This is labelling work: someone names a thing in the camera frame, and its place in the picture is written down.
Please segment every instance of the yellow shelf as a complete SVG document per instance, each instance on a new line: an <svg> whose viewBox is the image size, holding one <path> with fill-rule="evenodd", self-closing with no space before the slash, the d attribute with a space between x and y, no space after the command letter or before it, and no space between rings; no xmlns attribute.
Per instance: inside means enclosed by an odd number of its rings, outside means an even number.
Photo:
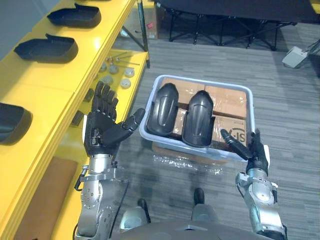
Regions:
<svg viewBox="0 0 320 240"><path fill-rule="evenodd" d="M63 146L68 140L65 133L70 122L95 82L94 78L136 0L61 0L52 11L72 8L74 3L98 7L102 16L100 24L92 29L60 27L44 17L20 43L45 38L45 33L72 37L79 48L75 59L66 64L38 63L24 61L12 50L0 62L0 102L24 107L33 114L30 129L18 143L0 146L3 163L0 181L5 183L5 195L0 201L0 239L14 238L50 160L58 145ZM145 61L148 54L143 52L142 55L139 59ZM124 119L128 114L141 69L136 72L136 82L131 86L132 95L127 96L122 89L116 89L119 98L127 101L118 105L118 119ZM85 158L81 152L77 154L76 158Z"/></svg>
<svg viewBox="0 0 320 240"><path fill-rule="evenodd" d="M128 52L126 56L132 54L131 58L126 58L126 61L131 63L138 63L138 65L133 64L121 64L122 66L132 67L134 68L134 76L130 78L131 87L127 89L123 89L120 86L120 81L124 76L124 67L119 67L118 74L112 75L113 84L111 88L114 89L117 93L117 97L119 99L118 105L116 107L117 111L117 119L116 122L124 121L127 118L127 115L130 110L130 105L134 99L135 92L139 85L139 79L141 78L144 65L148 57L147 52L135 52L135 51L126 51L126 50L111 50L108 56L115 56L117 54ZM99 78L109 75L108 70L105 72L100 72L96 80L92 83L92 88L95 89L95 86L99 80ZM91 109L91 102L83 102L79 108L82 112L87 114ZM70 127L66 132L63 141L61 142L56 156L63 156L64 158L73 157L73 160L79 163L77 174L74 176L67 195L64 199L63 206L60 211L60 215L56 222L55 228L53 230L53 234L51 236L52 239L65 239L66 236L71 236L72 231L75 225L78 222L79 215L81 212L81 201L80 201L80 192L75 191L74 185L77 181L78 175L81 172L81 167L84 164L89 163L89 159L86 156L86 152L82 143L82 125L79 127Z"/></svg>
<svg viewBox="0 0 320 240"><path fill-rule="evenodd" d="M317 14L320 14L320 0L310 0L310 2L311 2L311 5L312 5L314 11Z"/></svg>

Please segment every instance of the brown cardboard box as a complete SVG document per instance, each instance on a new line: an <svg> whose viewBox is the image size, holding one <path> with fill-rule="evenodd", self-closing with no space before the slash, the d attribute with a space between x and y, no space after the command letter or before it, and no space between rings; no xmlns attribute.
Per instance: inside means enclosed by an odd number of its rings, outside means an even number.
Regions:
<svg viewBox="0 0 320 240"><path fill-rule="evenodd" d="M156 7L153 3L152 7L149 7L148 5L150 5L150 3L144 7L146 37L148 39L158 39L158 31L161 28L165 11L162 7ZM138 39L142 38L139 12L136 7L132 8L124 26L133 34L133 36Z"/></svg>
<svg viewBox="0 0 320 240"><path fill-rule="evenodd" d="M247 117L247 95L243 91L205 86L213 101L213 114L237 119Z"/></svg>
<svg viewBox="0 0 320 240"><path fill-rule="evenodd" d="M179 108L178 113L175 118L174 128L172 131L171 136L177 139L181 139L182 136L182 128L184 126L184 119L186 115L187 110Z"/></svg>
<svg viewBox="0 0 320 240"><path fill-rule="evenodd" d="M205 85L195 83L195 82L190 82L190 81L183 81L183 80L178 80L174 78L168 78L165 77L162 81L162 85L165 85L167 83L172 83L175 85L176 89L179 92L179 99L178 102L182 108L186 108L187 105L190 102L190 99L198 92L201 90L205 89Z"/></svg>
<svg viewBox="0 0 320 240"><path fill-rule="evenodd" d="M247 146L246 121L238 118L216 115L213 124L212 148L230 151L230 148L221 136L221 129L227 130L235 139Z"/></svg>
<svg viewBox="0 0 320 240"><path fill-rule="evenodd" d="M77 166L72 160L57 157L51 160L15 233L15 240L51 239Z"/></svg>

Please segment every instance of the wall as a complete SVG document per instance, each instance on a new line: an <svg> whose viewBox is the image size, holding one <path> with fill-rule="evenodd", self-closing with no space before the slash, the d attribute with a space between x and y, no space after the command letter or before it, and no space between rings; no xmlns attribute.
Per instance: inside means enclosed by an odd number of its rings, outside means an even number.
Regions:
<svg viewBox="0 0 320 240"><path fill-rule="evenodd" d="M0 60L59 0L0 0Z"/></svg>

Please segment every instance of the plastic bin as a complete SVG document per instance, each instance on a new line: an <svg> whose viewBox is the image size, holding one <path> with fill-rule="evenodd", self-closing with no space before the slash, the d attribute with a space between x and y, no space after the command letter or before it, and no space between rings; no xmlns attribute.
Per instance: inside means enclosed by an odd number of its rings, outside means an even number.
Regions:
<svg viewBox="0 0 320 240"><path fill-rule="evenodd" d="M182 141L168 138L168 137L154 135L154 134L151 134L148 132L147 122L148 122L148 118L149 118L149 114L150 114L151 104L152 104L152 101L154 101L156 93L157 93L158 89L161 87L161 84L162 84L162 81L164 78L173 78L173 79L184 80L184 81L193 82L193 83L200 83L200 84L204 84L206 86L215 86L215 87L233 89L233 90L245 92L246 93L246 108L247 108L247 116L246 116L247 137L249 136L249 134L251 132L255 131L256 127L255 127L255 117L254 117L254 100L253 100L253 94L249 88L247 88L245 86L241 86L241 85L228 84L228 83L222 83L222 82L216 82L216 81L199 80L199 79L192 79L192 78L173 76L173 75L160 75L155 79L155 81L153 83L152 91L150 93L148 102L146 104L145 115L144 115L144 118L142 119L142 122L139 127L139 131L140 131L141 136L144 139L147 139L149 141L154 142L160 148L171 149L171 150L178 151L178 152L197 155L197 156L201 156L201 157L204 157L207 159L211 159L213 161L223 160L223 159L244 161L241 157L239 157L234 152L224 151L224 150L220 150L220 149L214 149L214 148L210 148L210 147L203 147L203 148L202 147L192 147L192 146L185 144Z"/></svg>

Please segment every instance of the black car part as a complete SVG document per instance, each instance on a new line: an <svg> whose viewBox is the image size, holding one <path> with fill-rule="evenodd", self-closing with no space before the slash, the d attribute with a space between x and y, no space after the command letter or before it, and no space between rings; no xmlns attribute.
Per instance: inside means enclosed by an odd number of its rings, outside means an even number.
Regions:
<svg viewBox="0 0 320 240"><path fill-rule="evenodd" d="M0 145L18 142L28 131L32 114L21 106L0 103Z"/></svg>
<svg viewBox="0 0 320 240"><path fill-rule="evenodd" d="M172 133L178 113L178 98L179 93L172 83L167 83L158 90L146 126L149 132L159 136Z"/></svg>
<svg viewBox="0 0 320 240"><path fill-rule="evenodd" d="M191 98L182 128L182 141L185 144L197 148L208 147L211 144L214 128L213 108L213 101L204 90L198 91Z"/></svg>
<svg viewBox="0 0 320 240"><path fill-rule="evenodd" d="M45 34L47 39L31 39L20 43L14 51L23 60L65 64L78 54L78 45L71 37Z"/></svg>
<svg viewBox="0 0 320 240"><path fill-rule="evenodd" d="M73 28L94 28L101 21L98 7L74 4L75 8L62 8L51 12L47 18L55 25Z"/></svg>

